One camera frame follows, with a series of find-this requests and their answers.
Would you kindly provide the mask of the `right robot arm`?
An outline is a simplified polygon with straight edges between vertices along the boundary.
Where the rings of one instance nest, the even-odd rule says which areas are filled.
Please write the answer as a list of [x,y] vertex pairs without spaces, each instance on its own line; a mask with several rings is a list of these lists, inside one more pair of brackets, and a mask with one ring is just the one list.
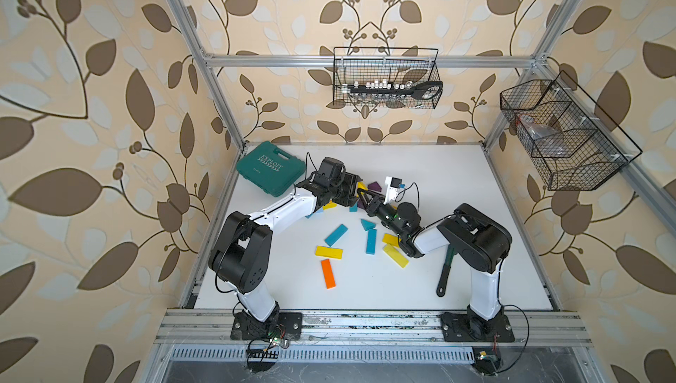
[[484,321],[498,316],[502,305],[496,269],[512,246],[512,236],[503,226],[468,203],[422,226],[417,207],[411,203],[394,208],[384,195],[364,189],[358,189],[357,196],[368,216],[378,218],[394,232],[397,245],[406,256],[420,258],[433,250],[451,247],[473,270],[468,311]]

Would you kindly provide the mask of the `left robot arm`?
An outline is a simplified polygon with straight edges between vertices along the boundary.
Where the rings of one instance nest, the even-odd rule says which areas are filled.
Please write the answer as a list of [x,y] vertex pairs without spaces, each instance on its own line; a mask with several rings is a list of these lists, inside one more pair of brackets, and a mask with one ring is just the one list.
[[273,236],[328,203],[352,207],[357,203],[359,182],[361,177],[347,172],[339,159],[327,157],[282,200],[250,214],[232,212],[209,254],[216,290],[225,294],[227,290],[219,285],[228,284],[250,319],[275,321],[279,305],[264,283]]

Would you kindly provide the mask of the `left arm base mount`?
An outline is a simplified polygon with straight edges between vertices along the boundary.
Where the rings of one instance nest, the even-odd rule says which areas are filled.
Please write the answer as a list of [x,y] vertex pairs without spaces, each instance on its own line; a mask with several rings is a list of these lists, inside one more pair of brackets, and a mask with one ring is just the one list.
[[281,312],[275,307],[266,321],[258,321],[245,310],[234,314],[231,339],[252,341],[284,339],[296,341],[301,337],[303,314],[300,312]]

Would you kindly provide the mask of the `orange rectangular block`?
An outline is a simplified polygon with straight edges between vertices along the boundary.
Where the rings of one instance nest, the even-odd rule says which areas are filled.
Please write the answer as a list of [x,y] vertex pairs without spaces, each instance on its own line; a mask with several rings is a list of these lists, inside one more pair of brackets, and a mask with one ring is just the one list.
[[332,264],[329,259],[324,259],[320,262],[322,274],[324,277],[325,285],[328,290],[336,287],[336,279],[334,278],[334,272],[332,269]]

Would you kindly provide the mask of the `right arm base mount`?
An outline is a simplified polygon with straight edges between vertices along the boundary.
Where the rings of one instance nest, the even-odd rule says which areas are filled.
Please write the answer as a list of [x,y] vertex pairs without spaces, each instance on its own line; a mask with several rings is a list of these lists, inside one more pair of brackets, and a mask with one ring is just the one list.
[[465,313],[443,312],[439,316],[443,338],[447,343],[514,343],[516,338],[505,309],[492,319],[483,319],[468,307]]

